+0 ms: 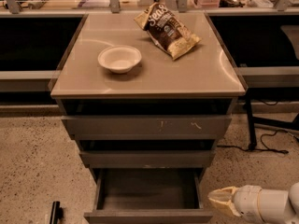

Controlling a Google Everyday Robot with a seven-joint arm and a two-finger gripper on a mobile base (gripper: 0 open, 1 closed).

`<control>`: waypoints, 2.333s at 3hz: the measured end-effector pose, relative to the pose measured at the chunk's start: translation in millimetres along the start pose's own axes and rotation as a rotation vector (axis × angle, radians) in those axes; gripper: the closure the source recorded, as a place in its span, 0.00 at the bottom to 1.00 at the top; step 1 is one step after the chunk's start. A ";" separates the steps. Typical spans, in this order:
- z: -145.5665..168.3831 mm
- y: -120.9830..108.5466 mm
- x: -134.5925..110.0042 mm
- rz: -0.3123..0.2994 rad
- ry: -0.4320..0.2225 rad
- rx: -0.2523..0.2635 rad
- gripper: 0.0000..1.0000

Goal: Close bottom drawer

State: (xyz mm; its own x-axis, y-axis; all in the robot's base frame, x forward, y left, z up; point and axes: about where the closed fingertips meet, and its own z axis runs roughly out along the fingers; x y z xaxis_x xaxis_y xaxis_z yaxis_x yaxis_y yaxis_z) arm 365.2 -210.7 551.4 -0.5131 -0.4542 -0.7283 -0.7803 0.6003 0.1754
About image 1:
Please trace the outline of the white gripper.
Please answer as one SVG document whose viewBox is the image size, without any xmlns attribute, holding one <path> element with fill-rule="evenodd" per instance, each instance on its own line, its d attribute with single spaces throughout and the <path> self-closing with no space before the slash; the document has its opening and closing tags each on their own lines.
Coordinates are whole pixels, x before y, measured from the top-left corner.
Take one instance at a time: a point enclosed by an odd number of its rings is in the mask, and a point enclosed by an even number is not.
<svg viewBox="0 0 299 224">
<path fill-rule="evenodd" d="M 258 210 L 261 190 L 259 186 L 246 185 L 239 189 L 231 186 L 211 191 L 208 198 L 213 207 L 228 217 L 243 217 L 249 223 L 263 224 Z"/>
</svg>

